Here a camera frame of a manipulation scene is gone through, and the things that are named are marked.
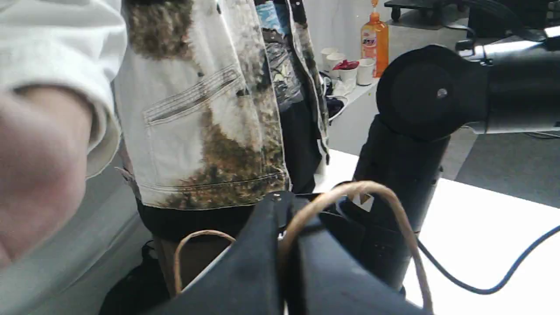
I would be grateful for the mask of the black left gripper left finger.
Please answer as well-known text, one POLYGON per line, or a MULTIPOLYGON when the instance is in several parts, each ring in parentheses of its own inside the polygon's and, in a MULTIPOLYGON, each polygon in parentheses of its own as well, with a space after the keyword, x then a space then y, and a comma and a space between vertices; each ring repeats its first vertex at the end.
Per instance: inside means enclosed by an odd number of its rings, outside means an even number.
POLYGON ((152 315, 282 315, 285 302, 278 275, 281 229, 292 218, 294 194, 273 192, 254 208, 237 237, 221 231, 198 231, 184 237, 174 253, 175 296, 152 315), (182 281, 182 249, 190 239, 216 235, 224 250, 192 282, 182 281))

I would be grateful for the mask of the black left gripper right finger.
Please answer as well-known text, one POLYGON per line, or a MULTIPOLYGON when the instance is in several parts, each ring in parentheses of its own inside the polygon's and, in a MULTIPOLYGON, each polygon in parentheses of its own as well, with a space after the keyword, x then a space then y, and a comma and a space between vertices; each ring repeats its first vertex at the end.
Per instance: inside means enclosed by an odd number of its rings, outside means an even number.
POLYGON ((290 315, 424 315, 364 269, 318 217, 300 232, 287 271, 290 315))

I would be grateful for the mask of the person's right forearm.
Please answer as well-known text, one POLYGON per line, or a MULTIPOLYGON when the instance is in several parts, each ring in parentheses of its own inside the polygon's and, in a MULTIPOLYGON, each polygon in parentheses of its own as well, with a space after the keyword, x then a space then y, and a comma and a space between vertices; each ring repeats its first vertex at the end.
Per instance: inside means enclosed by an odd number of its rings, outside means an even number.
POLYGON ((92 107, 66 88, 1 93, 1 267, 54 235, 85 192, 92 107))

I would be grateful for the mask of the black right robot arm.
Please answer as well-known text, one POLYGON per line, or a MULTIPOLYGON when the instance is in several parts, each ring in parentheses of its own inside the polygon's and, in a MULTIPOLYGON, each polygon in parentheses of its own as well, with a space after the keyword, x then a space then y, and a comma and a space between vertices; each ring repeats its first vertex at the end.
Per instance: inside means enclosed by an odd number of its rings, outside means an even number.
POLYGON ((386 68, 376 91, 378 114, 354 171, 398 196, 414 235, 422 229, 451 135, 559 130, 559 38, 510 37, 450 50, 406 52, 386 68))

